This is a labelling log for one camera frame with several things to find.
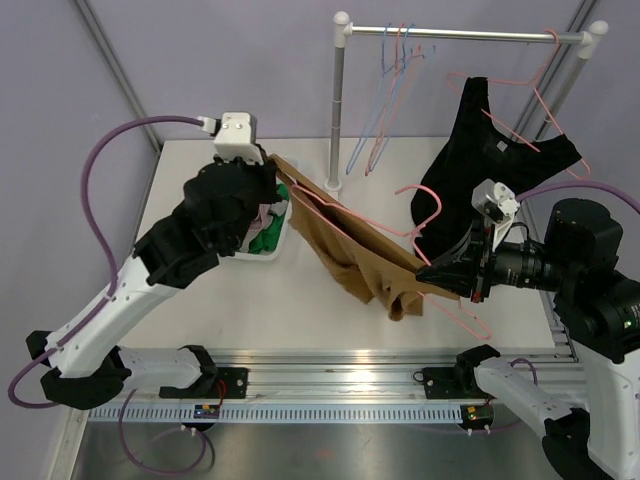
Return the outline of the mustard brown tank top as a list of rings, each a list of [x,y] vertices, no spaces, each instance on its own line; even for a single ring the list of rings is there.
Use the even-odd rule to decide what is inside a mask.
[[[368,304],[378,300],[393,321],[423,314],[423,296],[459,296],[416,280],[424,262],[342,205],[283,158],[272,154],[277,176],[289,188],[290,224],[346,292]]]

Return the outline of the black tank top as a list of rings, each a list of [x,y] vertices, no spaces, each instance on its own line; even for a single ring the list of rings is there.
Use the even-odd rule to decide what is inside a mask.
[[[441,199],[442,211],[421,229],[416,244],[430,260],[436,256],[430,233],[472,226],[479,213],[472,206],[474,188],[485,179],[525,193],[579,162],[581,155],[566,135],[534,142],[539,153],[501,133],[481,109],[488,110],[488,82],[484,77],[466,80],[450,137],[421,179],[421,185]],[[419,225],[436,210],[435,200],[417,190],[411,200],[413,223]]]

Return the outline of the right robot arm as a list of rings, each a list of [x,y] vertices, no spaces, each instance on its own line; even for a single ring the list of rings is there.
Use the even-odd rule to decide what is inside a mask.
[[[551,212],[542,242],[493,244],[481,222],[462,257],[424,267],[418,281],[475,302],[494,286],[553,294],[553,310],[584,367],[585,407],[552,398],[493,347],[460,353],[451,367],[427,368],[427,393],[443,388],[505,404],[536,433],[565,479],[639,475],[639,284],[617,268],[622,226],[603,205],[567,198]]]

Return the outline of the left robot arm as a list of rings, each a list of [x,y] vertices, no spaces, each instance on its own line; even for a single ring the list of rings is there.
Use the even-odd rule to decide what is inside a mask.
[[[104,405],[124,390],[168,399],[217,397],[218,368],[200,345],[132,349],[120,340],[163,302],[240,251],[261,206],[279,201],[275,162],[256,144],[214,144],[211,163],[183,186],[183,199],[135,243],[108,285],[73,320],[26,339],[46,366],[47,400],[78,410]]]

